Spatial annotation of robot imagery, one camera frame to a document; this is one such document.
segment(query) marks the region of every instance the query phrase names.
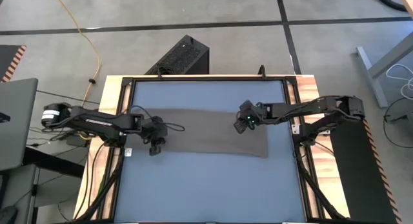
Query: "concrete floor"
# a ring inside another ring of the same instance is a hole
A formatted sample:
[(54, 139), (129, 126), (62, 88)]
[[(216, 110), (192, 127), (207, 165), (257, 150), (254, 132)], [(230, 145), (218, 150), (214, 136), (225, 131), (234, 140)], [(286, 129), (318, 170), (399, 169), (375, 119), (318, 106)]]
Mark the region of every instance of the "concrete floor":
[[(63, 0), (82, 27), (142, 26), (233, 21), (280, 21), (277, 0)], [(288, 20), (354, 19), (372, 17), (406, 17), (377, 0), (283, 0)], [(0, 4), (0, 31), (49, 30), (74, 28), (69, 16), (56, 0), (4, 0)], [(367, 120), (387, 173), (399, 212), (405, 223), (413, 220), (413, 149), (397, 148), (383, 137), (384, 110), (364, 80), (355, 55), (357, 46), (365, 46), (372, 62), (413, 31), (413, 21), (328, 25), (292, 25), (299, 65), (303, 74), (314, 74), (319, 93), (356, 95), (364, 100)], [(211, 48), (211, 74), (255, 74), (264, 64), (270, 74), (294, 74), (287, 40), (281, 25), (224, 28), (191, 28), (179, 30), (142, 30), (87, 34), (103, 60), (103, 67), (89, 100), (99, 101), (105, 77), (116, 74), (144, 74), (185, 34)], [(36, 77), (39, 89), (82, 98), (87, 79), (96, 69), (96, 59), (88, 43), (78, 34), (43, 34), (0, 36), (2, 45), (26, 45), (27, 51), (13, 80)], [(402, 60), (413, 67), (413, 55)], [(410, 78), (402, 69), (396, 74)], [(381, 78), (388, 100), (399, 98), (401, 83)], [(40, 126), (43, 105), (66, 101), (59, 97), (37, 94), (32, 126)], [(410, 101), (393, 114), (413, 107)], [(412, 145), (409, 129), (403, 124), (389, 126), (392, 139)], [(31, 133), (30, 137), (41, 137)], [(42, 146), (47, 153), (70, 147), (63, 143)], [(86, 149), (67, 154), (80, 160)], [(41, 173), (41, 180), (55, 174)], [(67, 192), (61, 193), (60, 186)], [(80, 181), (63, 177), (43, 186), (59, 194), (59, 201), (72, 196), (61, 208), (71, 217)], [(64, 221), (56, 205), (42, 207), (38, 223)]]

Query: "black computer tower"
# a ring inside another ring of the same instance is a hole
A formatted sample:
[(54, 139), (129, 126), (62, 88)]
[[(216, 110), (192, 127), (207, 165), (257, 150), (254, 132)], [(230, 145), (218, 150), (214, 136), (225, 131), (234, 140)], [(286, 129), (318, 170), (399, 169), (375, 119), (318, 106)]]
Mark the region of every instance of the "black computer tower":
[(185, 35), (146, 75), (209, 74), (209, 47)]

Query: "orange and black hazard tape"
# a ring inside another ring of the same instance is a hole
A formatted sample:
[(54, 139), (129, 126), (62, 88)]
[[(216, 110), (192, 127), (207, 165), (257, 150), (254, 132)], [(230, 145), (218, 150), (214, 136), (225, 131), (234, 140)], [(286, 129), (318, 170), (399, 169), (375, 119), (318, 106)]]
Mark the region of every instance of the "orange and black hazard tape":
[(1, 82), (9, 82), (12, 78), (12, 75), (17, 68), (17, 65), (19, 64), (21, 58), (23, 57), (23, 54), (26, 51), (26, 46), (20, 46), (19, 50), (15, 53), (15, 56), (13, 57), (12, 62), (10, 63), (10, 66), (7, 68), (6, 74), (3, 76), (1, 79)]
[(391, 190), (390, 190), (390, 186), (388, 185), (388, 181), (387, 181), (387, 178), (386, 178), (386, 175), (385, 175), (385, 171), (384, 171), (384, 169), (383, 169), (383, 166), (381, 165), (381, 161), (380, 161), (380, 158), (379, 158), (379, 154), (378, 154), (377, 148), (376, 148), (376, 146), (375, 146), (375, 144), (374, 144), (374, 141), (373, 141), (373, 137), (372, 137), (372, 133), (371, 133), (371, 131), (370, 131), (370, 128), (368, 127), (367, 120), (364, 119), (364, 120), (363, 120), (363, 123), (364, 123), (364, 128), (365, 128), (366, 133), (367, 133), (368, 140), (370, 141), (370, 146), (372, 147), (373, 156), (374, 156), (375, 159), (376, 159), (377, 167), (378, 167), (378, 169), (379, 169), (381, 179), (383, 180), (383, 184), (384, 184), (385, 189), (386, 189), (386, 192), (387, 192), (388, 200), (390, 201), (390, 205), (392, 206), (393, 213), (394, 213), (394, 215), (395, 215), (395, 217), (396, 217), (396, 223), (397, 223), (397, 224), (402, 224), (399, 211), (398, 211), (398, 209), (397, 209), (397, 207), (396, 207), (396, 202), (394, 201), (393, 194), (392, 194), (392, 192), (391, 192)]

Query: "white cable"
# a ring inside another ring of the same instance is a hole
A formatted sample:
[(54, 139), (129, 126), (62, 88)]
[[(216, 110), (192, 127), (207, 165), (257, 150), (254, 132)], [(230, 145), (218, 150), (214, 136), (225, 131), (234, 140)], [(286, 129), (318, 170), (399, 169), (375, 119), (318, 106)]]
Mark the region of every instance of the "white cable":
[[(401, 67), (403, 67), (404, 69), (408, 70), (408, 71), (412, 74), (412, 78), (406, 79), (406, 78), (402, 78), (402, 77), (389, 76), (388, 73), (389, 73), (394, 67), (396, 67), (396, 66), (401, 66)], [(400, 80), (407, 81), (407, 83), (400, 88), (400, 94), (401, 94), (404, 98), (413, 101), (413, 98), (408, 97), (408, 96), (406, 96), (406, 95), (403, 93), (403, 89), (404, 89), (405, 87), (407, 87), (410, 91), (413, 91), (413, 71), (412, 71), (410, 68), (408, 68), (408, 67), (405, 66), (405, 65), (395, 64), (395, 65), (391, 66), (391, 67), (386, 71), (386, 76), (387, 76), (388, 78), (391, 78), (391, 79), (400, 79)]]

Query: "blue table surface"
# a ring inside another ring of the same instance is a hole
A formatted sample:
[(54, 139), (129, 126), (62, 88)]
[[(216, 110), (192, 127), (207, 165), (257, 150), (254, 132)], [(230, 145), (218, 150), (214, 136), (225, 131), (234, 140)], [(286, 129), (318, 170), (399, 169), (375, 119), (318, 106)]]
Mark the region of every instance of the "blue table surface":
[[(139, 82), (133, 105), (236, 113), (247, 99), (284, 102), (281, 82)], [(265, 159), (165, 151), (151, 157), (135, 148), (123, 164), (115, 222), (304, 222), (288, 123), (267, 131)]]

